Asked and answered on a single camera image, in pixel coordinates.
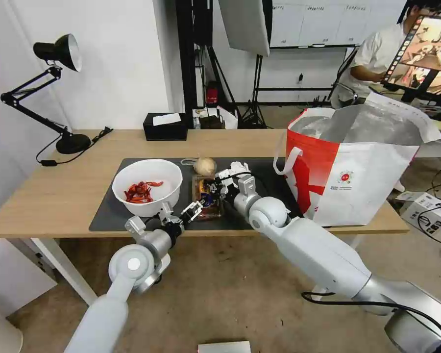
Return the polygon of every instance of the red chili pepper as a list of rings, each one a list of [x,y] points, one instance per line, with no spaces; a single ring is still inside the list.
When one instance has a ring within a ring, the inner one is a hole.
[[[148,181],[146,184],[150,185],[150,186],[162,186],[163,185],[163,181],[161,181],[161,182]]]
[[[153,198],[150,196],[151,187],[149,186],[160,186],[163,184],[161,182],[154,181],[141,181],[138,184],[132,184],[128,191],[124,191],[126,195],[126,201],[131,203],[149,203],[153,202]]]

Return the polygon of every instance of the black desk lamp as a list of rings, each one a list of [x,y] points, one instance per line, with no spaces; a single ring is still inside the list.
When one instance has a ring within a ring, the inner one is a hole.
[[[66,126],[59,125],[49,119],[43,118],[42,116],[36,114],[32,110],[23,107],[20,101],[26,97],[31,96],[33,93],[49,86],[51,83],[60,79],[61,67],[56,65],[56,61],[60,61],[64,66],[71,70],[80,72],[82,69],[82,58],[78,50],[77,41],[71,34],[66,34],[55,42],[52,43],[35,43],[33,46],[33,51],[36,56],[43,59],[50,67],[44,71],[42,74],[37,75],[28,82],[25,82],[21,86],[15,88],[10,92],[3,93],[1,95],[1,101],[19,111],[32,117],[34,120],[46,125],[54,131],[57,131],[61,137],[57,141],[56,149],[62,154],[72,154],[78,153],[86,150],[91,141],[86,135],[82,134],[72,134],[67,130]],[[51,74],[54,78],[43,83],[42,85],[34,88],[25,89],[28,85],[39,80],[40,78]]]

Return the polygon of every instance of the white box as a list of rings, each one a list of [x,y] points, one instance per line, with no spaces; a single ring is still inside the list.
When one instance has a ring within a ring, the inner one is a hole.
[[[404,192],[395,198],[405,201],[400,209],[402,219],[421,231],[418,216],[428,210],[441,206],[441,200],[425,192]],[[425,213],[420,225],[426,233],[433,235],[441,230],[441,208]]]
[[[198,345],[198,353],[251,353],[250,342],[228,342]]]

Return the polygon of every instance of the lamp base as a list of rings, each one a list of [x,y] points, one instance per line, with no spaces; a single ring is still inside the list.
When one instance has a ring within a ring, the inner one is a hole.
[[[57,152],[61,154],[74,154],[86,150],[91,143],[92,142],[87,135],[64,135],[59,141],[57,141],[55,148]]]

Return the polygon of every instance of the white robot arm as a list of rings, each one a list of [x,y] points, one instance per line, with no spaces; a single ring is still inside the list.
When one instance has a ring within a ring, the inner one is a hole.
[[[235,176],[240,177],[237,183]],[[441,352],[440,301],[409,282],[373,275],[348,244],[311,220],[290,219],[281,200],[262,198],[256,193],[255,178],[246,165],[232,163],[231,169],[216,174],[210,188],[320,287],[353,300],[347,304],[361,302],[366,305],[363,307],[366,311],[377,315],[391,314],[400,307],[385,331],[402,352]],[[203,201],[192,203],[181,219],[172,216],[171,208],[165,205],[160,215],[162,226],[152,232],[145,232],[145,225],[138,217],[126,223],[137,244],[120,249],[111,259],[109,272],[113,285],[89,307],[66,353],[112,352],[127,318],[129,293],[144,292],[157,281],[170,263],[169,248],[200,213],[202,204]]]

